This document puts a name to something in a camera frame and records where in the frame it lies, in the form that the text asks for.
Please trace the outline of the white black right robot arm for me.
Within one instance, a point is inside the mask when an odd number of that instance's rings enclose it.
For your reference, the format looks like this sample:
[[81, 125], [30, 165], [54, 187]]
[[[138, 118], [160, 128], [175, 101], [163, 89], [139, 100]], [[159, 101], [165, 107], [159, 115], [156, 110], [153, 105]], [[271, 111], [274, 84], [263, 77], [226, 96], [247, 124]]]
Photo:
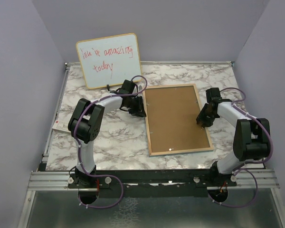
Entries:
[[256, 118], [236, 106], [244, 99], [231, 101], [224, 99], [217, 87], [206, 90], [207, 102], [200, 111], [196, 122], [201, 127], [211, 127], [215, 119], [224, 118], [233, 127], [235, 135], [232, 152], [225, 158], [214, 162], [210, 168], [209, 181], [219, 186], [226, 180], [226, 175], [243, 167], [245, 164], [267, 162], [273, 154], [273, 141], [270, 136], [270, 124], [265, 118]]

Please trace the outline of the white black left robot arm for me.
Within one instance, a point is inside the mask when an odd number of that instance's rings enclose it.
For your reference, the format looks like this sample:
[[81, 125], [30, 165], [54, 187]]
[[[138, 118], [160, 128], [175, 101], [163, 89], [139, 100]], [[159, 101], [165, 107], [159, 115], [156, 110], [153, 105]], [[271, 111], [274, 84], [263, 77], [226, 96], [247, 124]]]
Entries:
[[90, 101], [80, 99], [68, 123], [68, 130], [76, 141], [76, 171], [81, 172], [79, 182], [84, 187], [95, 183], [94, 140], [98, 136], [104, 114], [116, 110], [128, 112], [132, 116], [146, 117], [143, 99], [133, 80], [124, 80], [122, 86], [107, 96]]

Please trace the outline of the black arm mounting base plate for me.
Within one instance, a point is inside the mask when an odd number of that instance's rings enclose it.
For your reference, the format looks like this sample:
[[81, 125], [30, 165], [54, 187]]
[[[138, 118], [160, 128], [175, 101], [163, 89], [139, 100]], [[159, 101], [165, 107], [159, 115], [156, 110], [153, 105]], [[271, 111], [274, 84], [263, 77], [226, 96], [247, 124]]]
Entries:
[[207, 189], [235, 187], [230, 174], [212, 169], [96, 170], [89, 177], [80, 171], [70, 174], [68, 188], [102, 198], [207, 197]]

